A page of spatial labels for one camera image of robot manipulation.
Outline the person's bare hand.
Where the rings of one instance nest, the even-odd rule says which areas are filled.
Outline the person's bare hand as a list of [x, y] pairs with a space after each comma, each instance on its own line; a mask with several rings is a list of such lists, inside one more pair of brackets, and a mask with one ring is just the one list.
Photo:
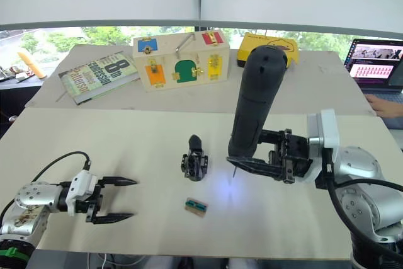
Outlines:
[[397, 118], [403, 116], [402, 103], [381, 99], [373, 94], [366, 94], [365, 98], [378, 117]]

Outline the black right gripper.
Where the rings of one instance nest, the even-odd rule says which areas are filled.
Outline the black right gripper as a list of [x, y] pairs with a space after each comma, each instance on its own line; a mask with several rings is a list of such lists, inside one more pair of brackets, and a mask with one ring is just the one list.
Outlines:
[[275, 146], [268, 154], [269, 163], [251, 157], [228, 156], [226, 160], [248, 173], [267, 176], [286, 184], [292, 184], [307, 174], [312, 164], [307, 138], [293, 135], [290, 129], [262, 130], [258, 144], [262, 143]]

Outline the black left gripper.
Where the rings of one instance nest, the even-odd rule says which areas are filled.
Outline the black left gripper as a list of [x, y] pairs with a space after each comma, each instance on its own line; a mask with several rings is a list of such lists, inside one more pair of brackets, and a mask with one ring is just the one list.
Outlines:
[[94, 192], [85, 200], [76, 200], [76, 214], [84, 214], [86, 222], [92, 224], [114, 224], [125, 219], [129, 219], [134, 216], [131, 213], [109, 213], [104, 216], [97, 216], [98, 211], [101, 208], [103, 201], [103, 195], [101, 190], [106, 185], [113, 186], [131, 186], [136, 185], [137, 182], [130, 178], [122, 176], [105, 176], [102, 180], [99, 180], [94, 188]]

